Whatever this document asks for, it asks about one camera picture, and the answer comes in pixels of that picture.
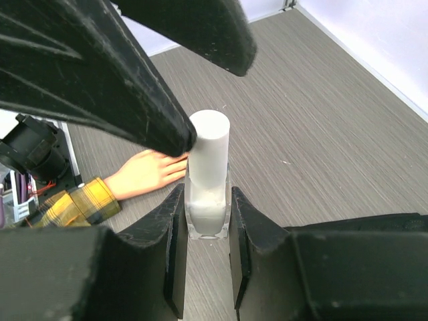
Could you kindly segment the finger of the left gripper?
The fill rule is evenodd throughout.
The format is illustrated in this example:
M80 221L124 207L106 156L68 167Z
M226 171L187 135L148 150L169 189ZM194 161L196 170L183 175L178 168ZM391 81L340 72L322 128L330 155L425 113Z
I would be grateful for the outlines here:
M128 0L121 13L210 61L244 77L257 46L239 1Z
M108 1L2 1L1 107L179 156L196 132Z

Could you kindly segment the clear nail polish bottle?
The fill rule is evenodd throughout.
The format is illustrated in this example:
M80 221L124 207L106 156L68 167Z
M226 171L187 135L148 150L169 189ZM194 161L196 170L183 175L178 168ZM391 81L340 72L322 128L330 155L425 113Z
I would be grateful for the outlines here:
M230 170L225 182L211 189L197 187L189 171L185 174L185 217L189 238L226 239L231 217Z

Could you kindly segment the mannequin hand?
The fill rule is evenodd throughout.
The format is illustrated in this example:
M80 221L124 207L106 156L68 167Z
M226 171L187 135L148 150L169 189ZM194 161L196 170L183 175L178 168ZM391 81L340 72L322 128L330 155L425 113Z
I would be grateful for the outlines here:
M155 150L144 150L103 181L117 200L130 199L182 179L187 168L187 158L187 153L170 157Z

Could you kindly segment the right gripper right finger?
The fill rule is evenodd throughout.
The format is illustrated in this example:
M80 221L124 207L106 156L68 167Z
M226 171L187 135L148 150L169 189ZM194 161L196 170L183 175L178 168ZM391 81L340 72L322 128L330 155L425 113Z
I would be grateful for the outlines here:
M426 320L427 232L287 232L234 187L239 320Z

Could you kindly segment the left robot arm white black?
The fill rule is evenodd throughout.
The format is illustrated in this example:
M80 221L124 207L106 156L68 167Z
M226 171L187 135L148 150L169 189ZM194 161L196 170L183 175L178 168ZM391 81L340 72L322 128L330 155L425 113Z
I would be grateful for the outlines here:
M63 175L49 119L169 156L192 149L195 127L125 17L236 76L255 59L238 1L2 1L1 107L18 121L1 140L4 165L41 182Z

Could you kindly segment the yellow plaid sleeve forearm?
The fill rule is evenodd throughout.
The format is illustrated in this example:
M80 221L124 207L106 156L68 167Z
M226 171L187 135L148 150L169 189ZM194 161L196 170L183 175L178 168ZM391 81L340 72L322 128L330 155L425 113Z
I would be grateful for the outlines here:
M117 199L100 177L47 199L19 227L88 227L121 211Z

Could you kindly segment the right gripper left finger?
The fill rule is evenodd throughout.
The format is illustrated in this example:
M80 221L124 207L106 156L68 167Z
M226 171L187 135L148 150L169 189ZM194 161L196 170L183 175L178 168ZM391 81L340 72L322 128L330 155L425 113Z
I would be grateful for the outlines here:
M184 186L115 233L105 226L1 232L2 320L180 320Z

